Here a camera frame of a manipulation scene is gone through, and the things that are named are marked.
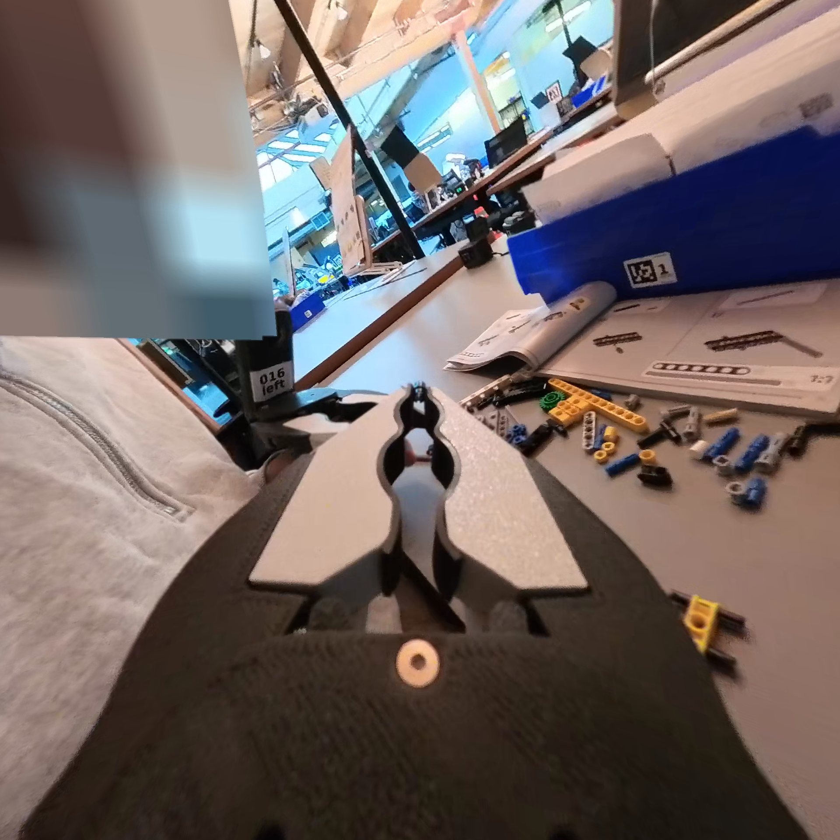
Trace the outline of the white cardboard box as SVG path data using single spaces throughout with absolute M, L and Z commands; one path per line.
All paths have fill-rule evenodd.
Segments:
M 548 224 L 801 128 L 838 131 L 839 8 L 789 2 L 665 73 L 656 104 L 557 154 L 522 194 Z

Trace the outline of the person's grey zip hoodie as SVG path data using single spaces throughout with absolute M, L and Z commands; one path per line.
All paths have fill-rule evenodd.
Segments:
M 2 337 L 2 838 L 302 832 L 264 486 L 120 339 Z

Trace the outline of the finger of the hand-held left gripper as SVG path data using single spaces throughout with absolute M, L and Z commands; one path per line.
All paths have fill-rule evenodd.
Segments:
M 320 387 L 308 389 L 300 396 L 311 398 L 306 405 L 311 411 L 298 417 L 299 430 L 344 430 L 384 401 L 386 394 Z

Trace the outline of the wooden sign stand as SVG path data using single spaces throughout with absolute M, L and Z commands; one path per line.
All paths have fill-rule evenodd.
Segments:
M 382 276 L 403 268 L 399 261 L 374 262 L 364 200 L 354 191 L 354 135 L 347 129 L 329 167 L 331 212 L 342 271 L 347 278 Z

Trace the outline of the lego instruction booklet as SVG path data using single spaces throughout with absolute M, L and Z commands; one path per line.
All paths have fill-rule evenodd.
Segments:
M 603 281 L 500 315 L 446 370 L 499 361 L 576 385 L 838 414 L 838 280 L 619 300 Z

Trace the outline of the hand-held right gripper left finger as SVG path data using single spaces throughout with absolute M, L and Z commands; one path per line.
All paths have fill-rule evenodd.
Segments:
M 404 385 L 344 430 L 299 430 L 313 444 L 276 524 L 248 572 L 248 594 L 267 601 L 337 603 L 370 634 L 399 634 L 401 513 L 393 490 L 405 468 Z

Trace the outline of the yellow black lego assembly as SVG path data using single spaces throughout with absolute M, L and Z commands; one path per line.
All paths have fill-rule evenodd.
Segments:
M 720 634 L 743 637 L 747 633 L 746 619 L 729 611 L 719 602 L 699 595 L 670 591 L 668 598 L 680 611 L 680 621 L 698 653 L 715 667 L 732 673 L 737 659 L 716 647 Z

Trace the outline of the pile of loose lego pieces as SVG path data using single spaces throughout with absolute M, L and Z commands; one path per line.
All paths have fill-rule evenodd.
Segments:
M 764 507 L 770 476 L 785 458 L 802 457 L 817 431 L 813 424 L 801 424 L 790 432 L 746 439 L 735 425 L 738 410 L 706 415 L 694 405 L 672 406 L 650 423 L 635 395 L 615 402 L 606 392 L 546 374 L 502 376 L 459 404 L 525 456 L 540 451 L 552 436 L 569 438 L 577 431 L 583 455 L 606 476 L 629 474 L 651 490 L 675 485 L 657 446 L 682 446 L 690 460 L 719 478 L 728 502 L 744 511 Z

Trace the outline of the blue plastic bin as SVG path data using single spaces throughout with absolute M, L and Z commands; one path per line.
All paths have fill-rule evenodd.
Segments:
M 618 300 L 839 277 L 839 136 L 804 127 L 516 234 L 522 291 Z

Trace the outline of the black power adapter cube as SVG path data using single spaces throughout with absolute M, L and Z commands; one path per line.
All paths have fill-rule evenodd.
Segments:
M 465 223 L 467 240 L 458 250 L 463 267 L 474 270 L 490 262 L 493 250 L 490 242 L 491 228 L 488 218 L 475 216 Z

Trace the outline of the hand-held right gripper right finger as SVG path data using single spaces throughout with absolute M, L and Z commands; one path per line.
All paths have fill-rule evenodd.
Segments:
M 458 620 L 484 621 L 500 602 L 579 596 L 589 584 L 531 464 L 440 389 L 415 386 L 433 441 L 437 504 L 432 569 Z

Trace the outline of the black slanted pole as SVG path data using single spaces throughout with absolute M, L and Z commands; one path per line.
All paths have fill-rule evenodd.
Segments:
M 408 248 L 413 258 L 423 258 L 425 256 L 423 249 L 404 214 L 402 205 L 397 200 L 397 196 L 393 190 L 391 182 L 385 176 L 378 160 L 376 160 L 375 157 L 368 151 L 357 126 L 344 105 L 337 88 L 334 86 L 331 78 L 329 77 L 329 73 L 321 62 L 317 50 L 310 41 L 298 13 L 291 4 L 291 1 L 275 1 L 275 5 L 286 24 L 288 33 L 292 36 L 295 44 L 300 49 L 302 58 L 306 60 L 311 73 L 320 85 L 326 99 L 331 104 L 332 109 L 341 121 L 342 126 L 344 126 L 346 133 L 351 137 L 353 149 L 355 153 L 359 155 L 364 168 L 371 177 L 371 180 L 381 195 L 381 198 L 384 200 L 388 211 L 391 213 L 405 246 Z

